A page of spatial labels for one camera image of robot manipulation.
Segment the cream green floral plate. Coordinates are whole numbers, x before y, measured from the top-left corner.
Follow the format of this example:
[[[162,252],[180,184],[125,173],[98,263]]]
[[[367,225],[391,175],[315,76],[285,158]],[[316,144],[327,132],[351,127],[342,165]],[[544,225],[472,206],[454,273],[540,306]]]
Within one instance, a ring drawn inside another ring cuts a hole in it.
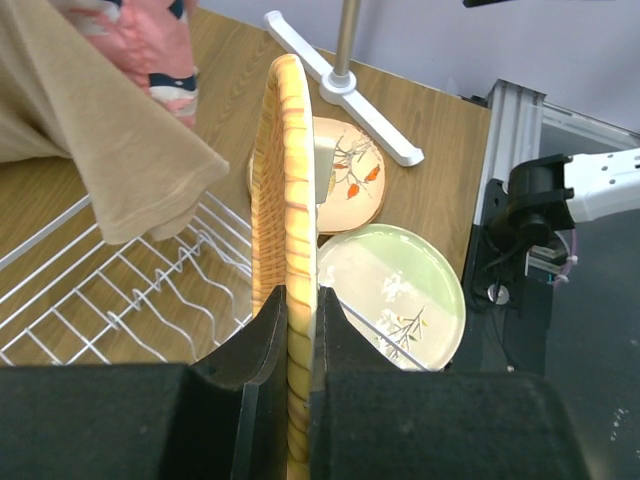
[[[319,283],[352,325],[404,370],[442,371],[465,330],[461,283],[447,259],[404,228],[370,224],[327,240]]]

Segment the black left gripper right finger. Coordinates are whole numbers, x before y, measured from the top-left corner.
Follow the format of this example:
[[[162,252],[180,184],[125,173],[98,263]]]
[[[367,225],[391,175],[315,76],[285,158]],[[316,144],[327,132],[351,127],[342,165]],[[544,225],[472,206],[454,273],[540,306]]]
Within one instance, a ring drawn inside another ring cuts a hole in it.
[[[314,479],[586,479],[556,391],[514,373],[405,371],[318,298],[310,399]]]

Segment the bird pattern beige plate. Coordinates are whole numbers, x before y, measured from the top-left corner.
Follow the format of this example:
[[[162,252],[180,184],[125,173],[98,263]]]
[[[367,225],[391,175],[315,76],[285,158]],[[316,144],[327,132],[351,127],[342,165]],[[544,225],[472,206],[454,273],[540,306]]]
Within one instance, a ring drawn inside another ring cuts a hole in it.
[[[314,117],[314,133],[335,141],[327,199],[318,206],[318,231],[336,235],[358,229],[381,210],[386,191],[385,161],[380,149],[353,124]]]

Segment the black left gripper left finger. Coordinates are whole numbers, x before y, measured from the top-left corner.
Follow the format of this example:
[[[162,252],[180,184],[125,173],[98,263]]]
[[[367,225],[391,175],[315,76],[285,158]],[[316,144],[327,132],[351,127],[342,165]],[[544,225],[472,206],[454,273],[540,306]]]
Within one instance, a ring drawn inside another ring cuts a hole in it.
[[[5,479],[283,479],[286,291],[193,364],[6,367]]]

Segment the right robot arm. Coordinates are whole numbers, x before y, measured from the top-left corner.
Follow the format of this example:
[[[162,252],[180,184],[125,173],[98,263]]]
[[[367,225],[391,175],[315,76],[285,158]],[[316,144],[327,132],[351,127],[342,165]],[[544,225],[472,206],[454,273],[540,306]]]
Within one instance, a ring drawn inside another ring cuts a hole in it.
[[[639,150],[552,155],[514,167],[505,209],[488,223],[502,251],[548,244],[553,231],[639,208]]]

